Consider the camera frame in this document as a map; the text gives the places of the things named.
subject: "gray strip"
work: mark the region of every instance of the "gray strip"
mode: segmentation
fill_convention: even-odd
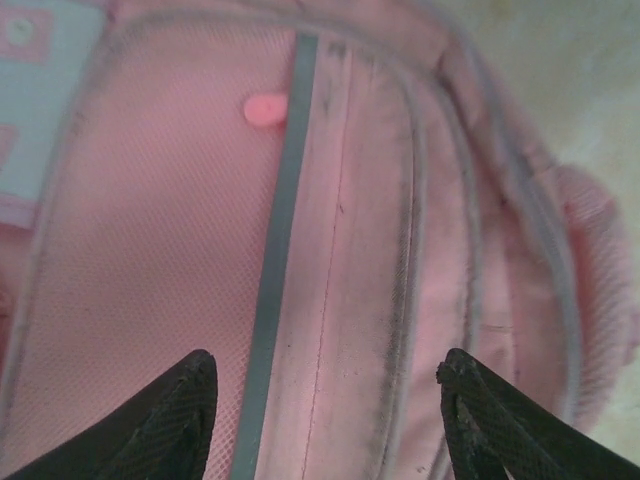
[[[231,480],[253,480],[258,463],[273,353],[280,321],[291,225],[311,110],[317,47],[317,37],[298,34],[293,83],[289,94],[287,131],[267,230],[253,341],[231,466]]]

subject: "pink backpack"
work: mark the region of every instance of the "pink backpack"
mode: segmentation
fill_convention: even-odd
[[[0,477],[196,348],[206,479],[451,478],[455,346],[594,424],[638,339],[615,201],[432,5],[0,18]]]

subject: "white surface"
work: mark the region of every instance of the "white surface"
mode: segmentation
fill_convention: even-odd
[[[618,195],[640,266],[640,0],[440,0],[562,162]],[[592,437],[640,464],[640,355]]]

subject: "light blue surface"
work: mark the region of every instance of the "light blue surface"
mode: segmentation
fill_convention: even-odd
[[[0,59],[0,123],[19,137],[0,173],[0,194],[38,201],[63,122],[102,33],[105,15],[64,0],[13,0],[5,5],[44,8],[54,16],[45,65]]]

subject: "white floor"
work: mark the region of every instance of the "white floor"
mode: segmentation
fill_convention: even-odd
[[[640,0],[440,3],[499,68],[560,161],[617,192],[640,271]],[[640,464],[639,434],[640,354],[592,436]]]

